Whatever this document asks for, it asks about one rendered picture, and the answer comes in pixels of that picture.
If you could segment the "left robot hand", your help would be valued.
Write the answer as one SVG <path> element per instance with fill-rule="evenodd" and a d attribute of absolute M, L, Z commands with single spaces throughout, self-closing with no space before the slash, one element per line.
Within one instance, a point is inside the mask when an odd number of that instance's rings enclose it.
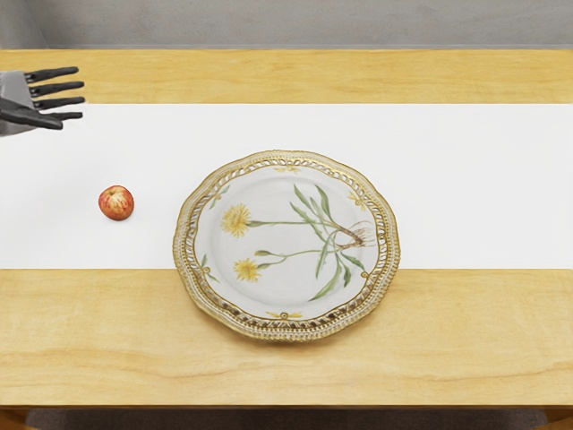
<path fill-rule="evenodd" d="M 43 128 L 62 130 L 64 121 L 83 117 L 82 112 L 55 112 L 48 110 L 85 102 L 81 96 L 41 99 L 43 96 L 84 86 L 82 81 L 47 83 L 55 78 L 77 74 L 76 66 L 42 69 L 33 72 L 0 72 L 0 136 L 10 136 Z"/>

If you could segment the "floral plate with gold rim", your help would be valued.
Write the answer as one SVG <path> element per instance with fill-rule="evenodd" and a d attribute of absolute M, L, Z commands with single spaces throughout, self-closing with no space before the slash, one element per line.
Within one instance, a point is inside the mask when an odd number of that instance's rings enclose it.
<path fill-rule="evenodd" d="M 173 256 L 193 302 L 226 327 L 306 342 L 377 307 L 400 245 L 392 209 L 362 173 L 318 153 L 268 150 L 191 193 Z"/>

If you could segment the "red yellow apple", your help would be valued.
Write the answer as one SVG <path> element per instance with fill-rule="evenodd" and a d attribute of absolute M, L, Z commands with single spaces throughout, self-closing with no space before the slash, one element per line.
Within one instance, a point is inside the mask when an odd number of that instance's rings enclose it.
<path fill-rule="evenodd" d="M 100 211 L 109 219 L 128 219 L 134 210 L 134 199 L 130 191 L 122 185 L 111 185 L 101 192 L 98 198 Z"/>

